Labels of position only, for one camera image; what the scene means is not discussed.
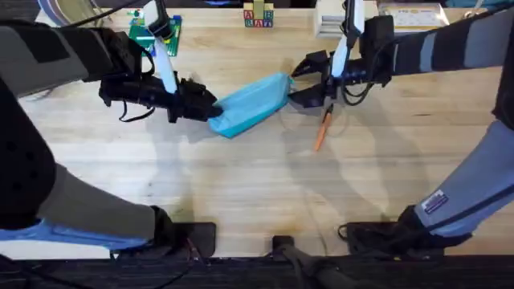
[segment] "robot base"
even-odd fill
[[[444,256],[442,248],[416,246],[416,241],[405,239],[387,246],[388,242],[402,238],[408,231],[399,230],[397,222],[350,222],[345,225],[351,255],[393,260],[433,260]]]
[[[160,236],[161,238],[148,246],[114,250],[116,259],[156,259],[156,258],[209,258],[216,250],[216,224],[213,222],[183,222],[173,223],[172,230]]]

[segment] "toy block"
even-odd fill
[[[254,0],[254,19],[264,19],[264,0]]]
[[[254,19],[254,27],[264,27],[264,20],[262,19]]]
[[[264,19],[272,20],[273,19],[273,10],[265,10],[264,11]]]
[[[254,3],[252,2],[244,2],[243,3],[243,10],[252,10],[254,9]]]
[[[271,19],[264,19],[264,27],[268,27],[268,28],[273,27],[273,20],[271,20]]]
[[[253,19],[254,11],[253,10],[245,10],[245,11],[243,11],[243,16],[245,19]]]

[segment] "white cardboard box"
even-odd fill
[[[364,1],[365,19],[378,15],[377,2]],[[343,0],[318,0],[314,10],[314,35],[340,38],[340,25],[345,20]]]

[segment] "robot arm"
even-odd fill
[[[176,72],[177,89],[168,93],[152,76],[153,68],[141,71],[146,52],[125,33],[4,21],[0,37],[8,43],[0,47],[0,240],[72,242],[109,250],[176,249],[182,236],[164,210],[112,196],[56,164],[17,97],[80,79],[101,81],[99,94],[108,106],[120,100],[164,108],[172,123],[178,117],[206,121],[219,116],[216,98],[201,84],[179,82]],[[199,249],[209,256],[214,253],[213,224],[205,227],[207,236],[198,243],[207,243],[205,250]]]
[[[514,145],[513,23],[514,7],[509,6],[395,38],[392,18],[378,16],[365,22],[360,39],[362,58],[345,62],[344,81],[326,72],[334,68],[337,52],[330,58],[324,51],[311,53],[295,69],[293,76],[321,72],[319,84],[290,95],[293,101],[312,107],[323,105],[326,96],[337,97],[338,88],[348,104],[359,104],[371,85],[385,86],[394,75],[503,66],[492,111],[497,121],[473,152],[431,195],[407,207],[398,222],[343,225],[346,233],[340,232],[340,236],[349,243],[351,253],[411,258],[441,254],[442,248],[468,240],[483,220],[514,199],[514,153],[506,149]],[[357,83],[368,87],[356,97],[357,102],[349,102],[345,85]]]

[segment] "blue cloth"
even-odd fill
[[[244,132],[288,102],[290,84],[289,75],[275,73],[218,100],[223,114],[209,119],[210,128],[229,138]]]
[[[0,230],[0,241],[40,240],[49,242],[66,242],[73,244],[103,246],[109,250],[123,250],[143,246],[149,240],[123,238],[93,232],[84,232],[54,225],[42,220],[39,224],[20,230]]]

